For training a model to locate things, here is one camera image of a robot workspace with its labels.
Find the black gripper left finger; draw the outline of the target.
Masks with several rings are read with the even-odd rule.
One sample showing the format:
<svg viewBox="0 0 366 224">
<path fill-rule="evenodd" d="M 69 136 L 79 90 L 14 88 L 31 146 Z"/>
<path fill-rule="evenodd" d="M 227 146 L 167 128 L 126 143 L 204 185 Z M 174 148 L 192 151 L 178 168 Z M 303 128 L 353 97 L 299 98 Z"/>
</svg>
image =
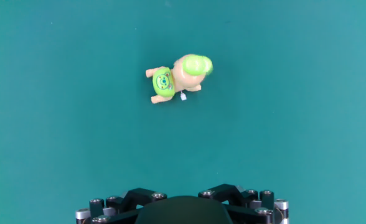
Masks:
<svg viewBox="0 0 366 224">
<path fill-rule="evenodd" d="M 75 212 L 76 224 L 134 223 L 147 204 L 167 199 L 167 194 L 136 188 L 120 196 L 94 198 L 88 208 Z"/>
</svg>

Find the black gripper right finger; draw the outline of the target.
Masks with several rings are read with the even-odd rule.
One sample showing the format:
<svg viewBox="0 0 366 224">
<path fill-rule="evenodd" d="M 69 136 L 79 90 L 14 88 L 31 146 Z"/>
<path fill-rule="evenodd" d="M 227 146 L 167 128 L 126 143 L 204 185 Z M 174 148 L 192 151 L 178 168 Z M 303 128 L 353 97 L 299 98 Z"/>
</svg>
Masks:
<svg viewBox="0 0 366 224">
<path fill-rule="evenodd" d="M 289 224 L 289 203 L 271 190 L 257 191 L 222 184 L 203 190 L 198 197 L 217 201 L 232 223 Z"/>
</svg>

